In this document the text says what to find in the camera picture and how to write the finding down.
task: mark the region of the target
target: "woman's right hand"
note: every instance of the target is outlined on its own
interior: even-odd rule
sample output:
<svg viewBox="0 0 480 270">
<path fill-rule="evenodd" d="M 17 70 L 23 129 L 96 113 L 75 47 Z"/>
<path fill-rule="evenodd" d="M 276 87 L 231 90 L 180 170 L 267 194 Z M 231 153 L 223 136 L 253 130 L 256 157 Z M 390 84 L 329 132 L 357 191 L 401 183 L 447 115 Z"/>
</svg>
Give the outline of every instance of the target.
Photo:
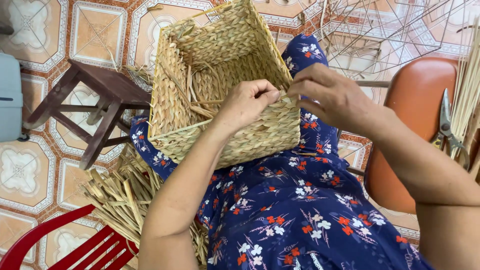
<svg viewBox="0 0 480 270">
<path fill-rule="evenodd" d="M 398 119 L 391 109 L 374 104 L 355 81 L 319 63 L 295 75 L 288 96 L 299 95 L 308 99 L 298 100 L 298 107 L 315 114 L 328 125 L 365 137 L 373 136 L 372 132 Z"/>
</svg>

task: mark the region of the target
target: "grey plastic container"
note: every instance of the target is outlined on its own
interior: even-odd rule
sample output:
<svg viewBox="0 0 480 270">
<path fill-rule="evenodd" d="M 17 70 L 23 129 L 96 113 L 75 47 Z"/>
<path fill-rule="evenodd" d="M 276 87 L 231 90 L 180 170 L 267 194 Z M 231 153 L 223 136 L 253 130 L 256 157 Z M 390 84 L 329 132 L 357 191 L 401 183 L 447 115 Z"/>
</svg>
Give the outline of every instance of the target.
<svg viewBox="0 0 480 270">
<path fill-rule="evenodd" d="M 22 135 L 22 82 L 20 65 L 11 55 L 0 53 L 0 142 Z"/>
</svg>

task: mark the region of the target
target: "woman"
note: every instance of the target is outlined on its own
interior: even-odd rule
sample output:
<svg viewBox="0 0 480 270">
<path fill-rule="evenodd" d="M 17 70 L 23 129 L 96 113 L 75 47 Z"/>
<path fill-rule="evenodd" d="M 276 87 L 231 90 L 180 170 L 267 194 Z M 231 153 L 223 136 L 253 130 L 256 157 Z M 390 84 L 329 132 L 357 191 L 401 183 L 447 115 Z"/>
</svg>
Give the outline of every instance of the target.
<svg viewBox="0 0 480 270">
<path fill-rule="evenodd" d="M 469 175 L 329 70 L 314 37 L 295 37 L 283 58 L 294 77 L 288 95 L 306 97 L 292 150 L 214 171 L 228 139 L 279 99 L 266 80 L 231 90 L 178 166 L 143 139 L 142 120 L 132 128 L 140 154 L 167 179 L 145 218 L 140 270 L 197 269 L 195 215 L 209 228 L 208 269 L 480 269 L 480 187 Z M 417 203 L 420 252 L 363 196 L 338 157 L 333 126 L 382 151 Z"/>
</svg>

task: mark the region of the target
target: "navy floral dress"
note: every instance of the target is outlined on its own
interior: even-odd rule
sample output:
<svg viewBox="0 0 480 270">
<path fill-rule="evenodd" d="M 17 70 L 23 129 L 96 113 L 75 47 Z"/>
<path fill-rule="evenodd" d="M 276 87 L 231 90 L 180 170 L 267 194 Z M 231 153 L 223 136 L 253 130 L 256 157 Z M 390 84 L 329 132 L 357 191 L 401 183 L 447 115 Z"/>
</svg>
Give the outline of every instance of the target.
<svg viewBox="0 0 480 270">
<path fill-rule="evenodd" d="M 327 65 L 308 35 L 296 36 L 282 57 L 292 76 Z M 133 120 L 132 141 L 166 179 L 176 164 L 146 140 L 146 120 Z M 208 269 L 431 269 L 365 198 L 338 157 L 336 132 L 301 110 L 297 147 L 214 172 L 198 210 L 209 228 Z"/>
</svg>

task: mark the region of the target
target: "dark brown stool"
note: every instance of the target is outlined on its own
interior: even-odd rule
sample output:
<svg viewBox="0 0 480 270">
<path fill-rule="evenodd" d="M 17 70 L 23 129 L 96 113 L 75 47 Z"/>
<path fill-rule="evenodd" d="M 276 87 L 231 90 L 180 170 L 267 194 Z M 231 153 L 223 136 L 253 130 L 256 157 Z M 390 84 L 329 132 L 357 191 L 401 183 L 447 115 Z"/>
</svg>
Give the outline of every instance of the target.
<svg viewBox="0 0 480 270">
<path fill-rule="evenodd" d="M 68 59 L 72 66 L 65 72 L 59 82 L 52 88 L 32 115 L 24 122 L 24 128 L 35 129 L 45 123 L 49 117 L 55 118 L 73 134 L 88 144 L 80 161 L 80 169 L 86 170 L 92 166 L 102 151 L 102 148 L 130 141 L 129 136 L 109 139 L 111 132 L 118 126 L 130 134 L 130 129 L 120 119 L 124 110 L 148 110 L 151 95 L 137 86 L 121 73 L 98 68 Z M 82 81 L 95 91 L 100 100 L 96 106 L 65 105 L 62 102 L 73 88 Z M 95 134 L 91 136 L 83 128 L 62 114 L 62 111 L 89 112 L 87 124 L 102 122 Z"/>
</svg>

